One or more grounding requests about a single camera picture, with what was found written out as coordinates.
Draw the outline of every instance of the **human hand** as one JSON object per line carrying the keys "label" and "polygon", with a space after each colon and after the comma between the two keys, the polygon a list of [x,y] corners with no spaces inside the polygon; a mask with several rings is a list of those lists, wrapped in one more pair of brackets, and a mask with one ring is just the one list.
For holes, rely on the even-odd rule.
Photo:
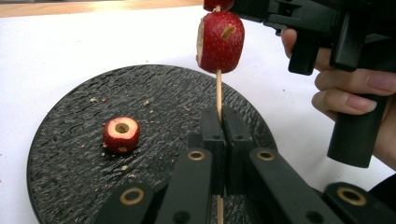
{"label": "human hand", "polygon": [[[285,52],[291,56],[297,33],[283,29],[281,33]],[[312,105],[336,120],[337,112],[361,115],[375,109],[376,102],[357,94],[390,96],[375,143],[374,155],[396,170],[396,74],[357,69],[348,73],[329,66],[331,50],[320,49],[315,68],[319,74],[315,85],[319,92],[312,98]]]}

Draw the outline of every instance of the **textured black slate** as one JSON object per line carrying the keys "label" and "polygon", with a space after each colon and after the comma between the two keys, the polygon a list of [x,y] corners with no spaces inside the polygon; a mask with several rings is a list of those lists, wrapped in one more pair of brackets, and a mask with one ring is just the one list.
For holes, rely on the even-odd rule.
{"label": "textured black slate", "polygon": [[[243,96],[227,85],[223,96],[262,147],[276,148],[264,120]],[[201,110],[215,105],[215,98],[213,77],[167,65],[116,69],[70,91],[43,120],[29,154],[27,182],[38,220],[91,223],[117,186],[163,181],[187,148],[187,135],[198,133]],[[119,116],[141,126],[138,148],[122,157],[102,148],[102,124]],[[227,223],[248,223],[239,197],[226,197],[225,208]]]}

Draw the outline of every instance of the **white surface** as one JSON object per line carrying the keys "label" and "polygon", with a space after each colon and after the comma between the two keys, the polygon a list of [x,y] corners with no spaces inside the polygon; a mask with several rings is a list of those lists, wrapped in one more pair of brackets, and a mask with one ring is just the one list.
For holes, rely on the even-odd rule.
{"label": "white surface", "polygon": [[[201,7],[0,19],[0,223],[37,223],[26,187],[34,134],[51,108],[78,84],[135,64],[202,71],[195,61]],[[244,21],[238,67],[223,81],[241,92],[269,125],[280,153],[312,187],[345,181],[370,189],[393,174],[326,158],[333,122],[311,105],[315,75],[290,74],[279,37]]]}

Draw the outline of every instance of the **red strawberry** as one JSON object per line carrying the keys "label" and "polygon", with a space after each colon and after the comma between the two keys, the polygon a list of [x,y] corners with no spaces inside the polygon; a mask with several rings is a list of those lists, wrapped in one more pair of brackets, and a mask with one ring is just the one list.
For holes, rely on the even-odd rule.
{"label": "red strawberry", "polygon": [[233,6],[233,0],[204,0],[204,9],[213,11],[217,6],[221,11],[227,11]]}
{"label": "red strawberry", "polygon": [[116,153],[127,153],[139,141],[140,127],[134,119],[121,117],[105,124],[103,146]]}
{"label": "red strawberry", "polygon": [[233,13],[208,13],[202,18],[198,30],[198,66],[209,73],[233,71],[241,57],[244,39],[244,25]]}

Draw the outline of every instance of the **metal ring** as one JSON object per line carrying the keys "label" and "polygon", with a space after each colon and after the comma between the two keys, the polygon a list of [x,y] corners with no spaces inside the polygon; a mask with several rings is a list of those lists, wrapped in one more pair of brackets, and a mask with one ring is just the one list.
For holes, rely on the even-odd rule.
{"label": "metal ring", "polygon": [[[137,197],[135,199],[127,199],[126,196],[130,193],[137,193]],[[145,197],[145,191],[140,188],[131,188],[125,190],[120,196],[120,202],[124,205],[134,205],[140,203]]]}
{"label": "metal ring", "polygon": [[202,151],[192,151],[187,155],[187,157],[192,161],[201,161],[205,158],[205,153]]}
{"label": "metal ring", "polygon": [[262,161],[272,161],[275,156],[272,152],[267,151],[267,150],[261,150],[257,153],[257,158],[259,158]]}
{"label": "metal ring", "polygon": [[[356,198],[348,197],[346,195],[348,193],[351,193]],[[357,206],[364,206],[365,204],[367,204],[367,200],[364,197],[364,195],[362,195],[355,189],[341,187],[337,190],[337,194],[338,197],[340,197],[342,200],[344,200],[347,203],[351,203]]]}

